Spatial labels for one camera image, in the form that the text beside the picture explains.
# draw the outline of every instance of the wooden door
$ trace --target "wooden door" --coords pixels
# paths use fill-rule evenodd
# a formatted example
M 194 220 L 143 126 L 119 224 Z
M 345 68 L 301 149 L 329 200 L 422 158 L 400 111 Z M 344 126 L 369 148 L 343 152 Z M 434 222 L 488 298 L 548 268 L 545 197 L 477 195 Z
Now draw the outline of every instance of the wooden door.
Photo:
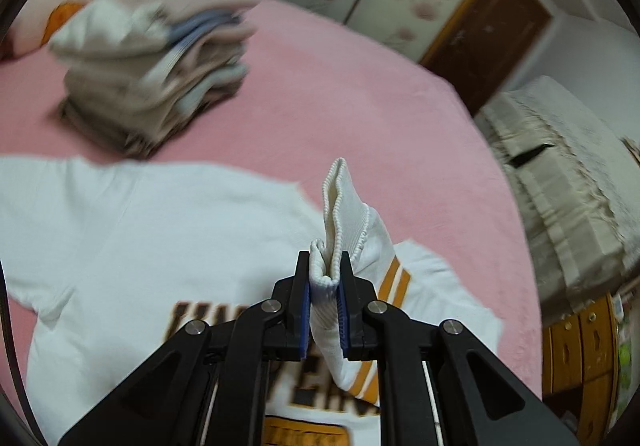
M 453 84 L 475 115 L 549 19 L 538 0 L 473 0 L 422 64 Z

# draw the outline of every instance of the wooden cabinet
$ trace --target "wooden cabinet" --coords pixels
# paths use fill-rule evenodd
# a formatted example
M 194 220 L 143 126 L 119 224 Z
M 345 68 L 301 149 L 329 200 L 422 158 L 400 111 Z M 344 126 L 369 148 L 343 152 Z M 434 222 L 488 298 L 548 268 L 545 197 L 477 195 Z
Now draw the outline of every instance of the wooden cabinet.
M 583 446 L 596 446 L 609 422 L 618 384 L 616 320 L 607 295 L 543 330 L 543 400 L 559 417 L 578 419 Z

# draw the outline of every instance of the wooden door frame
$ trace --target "wooden door frame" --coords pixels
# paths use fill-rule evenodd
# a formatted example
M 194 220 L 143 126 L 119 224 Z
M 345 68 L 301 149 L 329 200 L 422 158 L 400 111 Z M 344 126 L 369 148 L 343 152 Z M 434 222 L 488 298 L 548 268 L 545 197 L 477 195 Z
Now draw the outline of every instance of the wooden door frame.
M 476 0 L 462 0 L 458 8 L 453 13 L 451 18 L 447 21 L 444 27 L 440 30 L 436 39 L 434 39 L 431 46 L 427 49 L 422 59 L 420 60 L 420 64 L 422 66 L 428 66 L 433 58 L 437 55 L 440 49 L 444 46 L 444 44 L 449 40 L 449 38 L 453 35 L 453 33 L 459 28 L 460 24 L 466 17 L 467 12 L 475 3 Z

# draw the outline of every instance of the pink bedsheet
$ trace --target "pink bedsheet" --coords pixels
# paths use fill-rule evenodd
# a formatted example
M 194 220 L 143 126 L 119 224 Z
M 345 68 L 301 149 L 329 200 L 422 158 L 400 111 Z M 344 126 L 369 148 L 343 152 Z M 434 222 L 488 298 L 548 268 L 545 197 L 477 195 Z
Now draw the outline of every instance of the pink bedsheet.
M 241 92 L 155 159 L 214 161 L 297 181 L 321 206 L 324 175 L 345 157 L 393 241 L 412 238 L 446 257 L 504 321 L 500 358 L 540 395 L 540 312 L 520 217 L 455 91 L 391 50 L 278 0 L 247 17 L 259 30 Z M 0 64 L 0 154 L 116 160 L 54 118 L 64 72 L 46 50 Z M 24 372 L 35 316 L 13 309 Z M 11 393 L 3 353 L 0 382 Z

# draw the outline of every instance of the white t-shirt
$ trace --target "white t-shirt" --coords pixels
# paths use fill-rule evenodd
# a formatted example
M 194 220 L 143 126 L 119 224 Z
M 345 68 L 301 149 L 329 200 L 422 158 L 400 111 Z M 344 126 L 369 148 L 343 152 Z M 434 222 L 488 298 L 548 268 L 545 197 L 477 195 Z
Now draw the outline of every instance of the white t-shirt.
M 0 259 L 38 314 L 26 387 L 49 446 L 187 321 L 235 319 L 323 237 L 296 185 L 250 172 L 0 158 Z M 315 346 L 273 368 L 264 444 L 380 443 L 377 407 L 338 389 Z

